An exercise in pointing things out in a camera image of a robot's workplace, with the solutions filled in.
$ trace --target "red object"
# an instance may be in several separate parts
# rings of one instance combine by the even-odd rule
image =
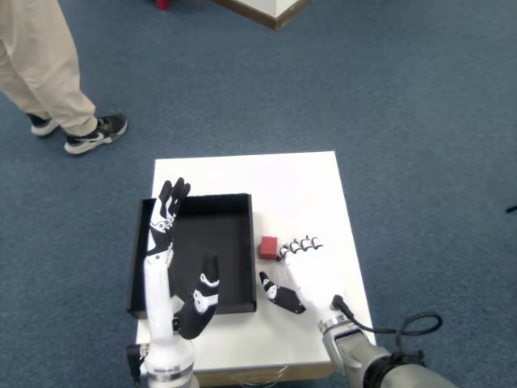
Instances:
[[[159,10],[165,11],[169,8],[169,0],[156,0],[156,6]]]
[[[278,239],[276,237],[262,237],[258,257],[264,260],[276,260]]]

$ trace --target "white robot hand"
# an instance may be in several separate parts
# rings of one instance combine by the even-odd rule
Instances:
[[[171,299],[174,294],[170,294],[174,285],[169,287],[169,266],[174,259],[173,225],[189,191],[190,185],[183,178],[174,186],[167,180],[156,199],[149,223],[144,276],[151,342],[131,347],[128,360],[135,382],[139,381],[141,363],[145,363],[151,388],[191,386],[195,380],[192,378],[194,348],[188,340],[197,337],[208,325],[218,303],[218,259],[211,255],[204,261],[196,288],[174,315]]]
[[[260,272],[267,298],[295,314],[309,309],[314,310],[318,320],[334,317],[336,313],[330,308],[332,298],[343,291],[319,238],[293,240],[280,248],[279,259],[293,287],[276,285],[265,272]]]

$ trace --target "wooden trim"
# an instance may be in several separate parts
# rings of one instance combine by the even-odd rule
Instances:
[[[195,372],[200,386],[234,386],[245,383],[286,382],[291,380],[312,380],[331,375],[335,367],[329,363],[310,365],[289,365],[261,369],[235,369],[221,372]]]
[[[225,6],[226,8],[237,12],[238,14],[247,17],[248,19],[252,19],[255,22],[261,23],[262,25],[272,28],[274,30],[279,30],[284,27],[289,21],[291,21],[298,12],[305,8],[310,3],[310,0],[298,0],[292,6],[290,6],[287,10],[282,12],[282,14],[278,17],[273,17],[271,15],[265,14],[259,10],[255,10],[254,8],[247,6],[243,2],[239,2],[238,0],[213,0],[217,4]]]

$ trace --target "person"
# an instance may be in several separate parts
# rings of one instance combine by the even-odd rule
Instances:
[[[62,127],[70,154],[110,144],[128,126],[123,115],[97,118],[79,78],[77,50],[57,0],[0,0],[0,91],[28,115],[34,135]]]

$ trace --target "red block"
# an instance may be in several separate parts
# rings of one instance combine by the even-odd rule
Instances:
[[[278,239],[276,237],[262,237],[258,257],[264,260],[276,260]]]

